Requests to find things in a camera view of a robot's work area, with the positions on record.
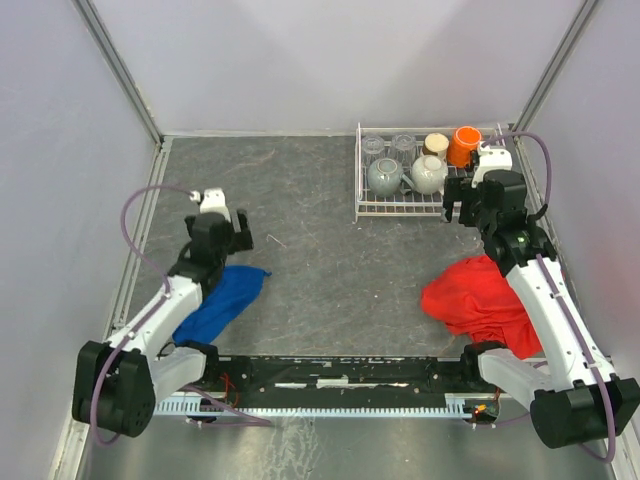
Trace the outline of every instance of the clear glass cup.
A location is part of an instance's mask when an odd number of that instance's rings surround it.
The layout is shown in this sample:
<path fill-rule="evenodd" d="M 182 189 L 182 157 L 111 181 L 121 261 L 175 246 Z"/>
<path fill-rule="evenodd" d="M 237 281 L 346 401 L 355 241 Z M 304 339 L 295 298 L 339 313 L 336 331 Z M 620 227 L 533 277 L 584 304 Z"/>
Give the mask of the clear glass cup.
<path fill-rule="evenodd" d="M 366 167 L 384 157 L 384 139 L 380 135 L 367 135 L 362 139 L 362 161 Z"/>
<path fill-rule="evenodd" d="M 416 159 L 418 152 L 418 146 L 416 144 L 416 137 L 407 133 L 401 133 L 395 135 L 391 139 L 391 148 L 389 150 L 389 157 L 396 159 L 402 165 L 402 168 L 408 170 L 413 165 L 413 161 Z"/>

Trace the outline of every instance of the table surface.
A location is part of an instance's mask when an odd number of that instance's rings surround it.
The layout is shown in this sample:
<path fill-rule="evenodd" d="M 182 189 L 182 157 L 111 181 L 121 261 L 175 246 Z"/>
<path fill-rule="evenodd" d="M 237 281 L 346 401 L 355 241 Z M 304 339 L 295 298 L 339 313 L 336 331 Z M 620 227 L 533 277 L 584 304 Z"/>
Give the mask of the table surface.
<path fill-rule="evenodd" d="M 473 229 L 436 218 L 354 224 L 353 137 L 176 139 L 166 184 L 220 186 L 248 210 L 255 250 L 231 257 L 273 272 L 216 340 L 222 352 L 457 356 L 468 343 L 419 306 L 423 286 L 481 253 Z M 194 207 L 160 195 L 147 254 L 164 267 Z M 159 287 L 141 269 L 131 311 Z M 508 403 L 509 408 L 519 407 Z M 472 431 L 436 419 L 280 418 L 274 428 L 198 430 L 156 418 L 137 439 L 90 455 L 91 479 L 598 479 L 610 468 L 577 447 L 548 450 L 530 422 Z"/>

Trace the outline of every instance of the red cloth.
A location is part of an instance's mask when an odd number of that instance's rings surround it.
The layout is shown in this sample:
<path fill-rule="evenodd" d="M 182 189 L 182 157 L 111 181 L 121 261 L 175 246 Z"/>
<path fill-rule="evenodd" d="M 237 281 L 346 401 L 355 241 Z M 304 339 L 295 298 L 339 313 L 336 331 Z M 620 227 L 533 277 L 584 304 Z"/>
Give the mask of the red cloth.
<path fill-rule="evenodd" d="M 422 290 L 421 303 L 455 335 L 502 342 L 521 359 L 542 350 L 520 299 L 486 255 L 449 267 Z"/>

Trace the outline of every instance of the cup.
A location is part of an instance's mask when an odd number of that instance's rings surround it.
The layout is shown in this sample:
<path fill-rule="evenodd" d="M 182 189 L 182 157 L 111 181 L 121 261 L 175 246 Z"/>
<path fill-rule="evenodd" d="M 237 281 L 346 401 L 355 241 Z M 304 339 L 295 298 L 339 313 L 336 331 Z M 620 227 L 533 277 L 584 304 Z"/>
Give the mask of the cup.
<path fill-rule="evenodd" d="M 422 145 L 423 155 L 434 155 L 440 160 L 447 158 L 447 148 L 449 148 L 449 139 L 441 133 L 430 133 L 424 139 Z"/>
<path fill-rule="evenodd" d="M 471 152 L 478 148 L 482 141 L 482 133 L 473 127 L 460 127 L 453 132 L 453 138 L 447 151 L 447 160 L 458 168 L 464 168 L 471 163 Z"/>
<path fill-rule="evenodd" d="M 411 168 L 413 161 L 416 159 L 417 150 L 416 137 L 401 133 L 391 139 L 389 157 L 396 159 L 403 167 Z"/>
<path fill-rule="evenodd" d="M 367 170 L 369 190 L 378 197 L 395 195 L 403 181 L 415 188 L 411 179 L 404 174 L 400 162 L 393 158 L 379 158 Z"/>
<path fill-rule="evenodd" d="M 371 165 L 379 158 L 385 157 L 384 139 L 380 135 L 367 135 L 362 139 L 362 161 L 365 166 Z"/>
<path fill-rule="evenodd" d="M 411 167 L 413 189 L 423 195 L 442 193 L 447 174 L 447 163 L 444 160 L 435 155 L 424 155 L 418 158 Z"/>

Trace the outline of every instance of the robotic arm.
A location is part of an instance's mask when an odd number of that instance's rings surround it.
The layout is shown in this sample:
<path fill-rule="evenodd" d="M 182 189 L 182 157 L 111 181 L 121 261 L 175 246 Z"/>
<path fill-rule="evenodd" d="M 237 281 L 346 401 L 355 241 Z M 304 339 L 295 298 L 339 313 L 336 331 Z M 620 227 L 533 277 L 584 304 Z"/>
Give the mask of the robotic arm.
<path fill-rule="evenodd" d="M 189 342 L 156 360 L 175 329 L 216 287 L 228 255 L 251 250 L 253 239 L 246 212 L 237 212 L 240 231 L 231 221 L 220 189 L 199 198 L 200 213 L 185 218 L 191 240 L 168 272 L 171 291 L 162 288 L 129 324 L 104 343 L 87 342 L 76 367 L 72 415 L 89 423 L 96 380 L 106 359 L 125 337 L 98 398 L 98 426 L 135 437 L 151 420 L 155 405 L 217 368 L 217 349 Z M 134 326 L 152 315 L 138 330 Z"/>
<path fill-rule="evenodd" d="M 525 179 L 511 171 L 505 149 L 478 147 L 472 156 L 474 166 L 473 178 L 447 179 L 443 216 L 451 221 L 454 202 L 461 202 L 459 222 L 478 229 L 485 253 L 520 298 L 544 349 L 550 375 L 495 343 L 468 346 L 463 361 L 468 362 L 472 376 L 496 385 L 530 410 L 536 432 L 550 448 L 607 437 L 596 367 L 605 381 L 619 435 L 640 404 L 640 388 L 635 379 L 617 376 L 571 300 L 556 251 L 536 225 L 546 206 L 536 215 L 527 215 Z M 569 315 L 562 310 L 559 296 Z M 587 361 L 579 336 L 593 362 Z"/>

